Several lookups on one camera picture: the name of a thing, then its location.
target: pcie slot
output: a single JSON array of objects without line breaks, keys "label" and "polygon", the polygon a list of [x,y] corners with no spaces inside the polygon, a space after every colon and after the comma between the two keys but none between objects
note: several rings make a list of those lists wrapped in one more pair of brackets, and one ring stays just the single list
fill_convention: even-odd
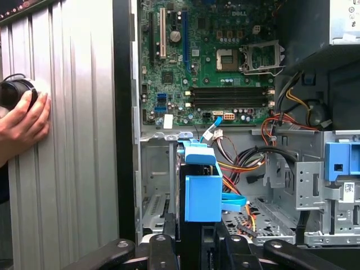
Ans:
[{"label": "pcie slot", "polygon": [[187,11],[182,12],[182,52],[183,52],[183,62],[185,64],[186,70],[190,73],[189,65],[189,30],[188,30],[188,15]]},{"label": "pcie slot", "polygon": [[154,52],[154,13],[148,13],[148,54],[150,57],[150,65],[153,66],[155,62]]}]

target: ribbed metal panel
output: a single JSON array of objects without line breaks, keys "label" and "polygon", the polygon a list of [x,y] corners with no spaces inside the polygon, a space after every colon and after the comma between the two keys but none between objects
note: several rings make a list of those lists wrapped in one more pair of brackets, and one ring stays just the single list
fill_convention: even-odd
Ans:
[{"label": "ribbed metal panel", "polygon": [[67,0],[1,29],[3,75],[48,85],[48,138],[10,161],[15,270],[61,269],[118,236],[112,0]]}]

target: sata port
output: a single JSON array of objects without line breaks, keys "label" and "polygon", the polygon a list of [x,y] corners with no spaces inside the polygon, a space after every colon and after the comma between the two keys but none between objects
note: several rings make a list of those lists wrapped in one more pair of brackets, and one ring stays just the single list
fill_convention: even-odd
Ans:
[{"label": "sata port", "polygon": [[223,111],[213,111],[213,115],[223,115]]},{"label": "sata port", "polygon": [[167,94],[157,94],[157,98],[166,98]]}]

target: motherboard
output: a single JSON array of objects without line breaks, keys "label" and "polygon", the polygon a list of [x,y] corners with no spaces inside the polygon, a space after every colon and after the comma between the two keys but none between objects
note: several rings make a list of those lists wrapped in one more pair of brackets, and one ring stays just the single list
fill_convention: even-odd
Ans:
[{"label": "motherboard", "polygon": [[257,125],[272,109],[284,49],[277,0],[143,0],[143,124]]}]

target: sticker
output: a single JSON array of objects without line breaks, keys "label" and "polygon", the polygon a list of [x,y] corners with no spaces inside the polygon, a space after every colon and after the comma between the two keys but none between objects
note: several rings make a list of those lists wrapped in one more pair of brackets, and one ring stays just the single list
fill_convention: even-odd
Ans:
[{"label": "sticker", "polygon": [[349,0],[349,4],[343,6],[346,9],[346,17],[348,17],[346,31],[360,31],[360,0]]},{"label": "sticker", "polygon": [[344,33],[343,40],[356,42],[356,35],[351,35],[351,34],[348,34],[348,33]]},{"label": "sticker", "polygon": [[353,204],[354,201],[355,201],[355,183],[354,182],[344,183],[343,202]]},{"label": "sticker", "polygon": [[207,130],[202,136],[205,138],[205,140],[210,141],[213,138],[213,135],[214,134]]},{"label": "sticker", "polygon": [[173,128],[173,119],[174,119],[174,115],[165,114],[165,116],[164,116],[164,129],[172,129]]}]

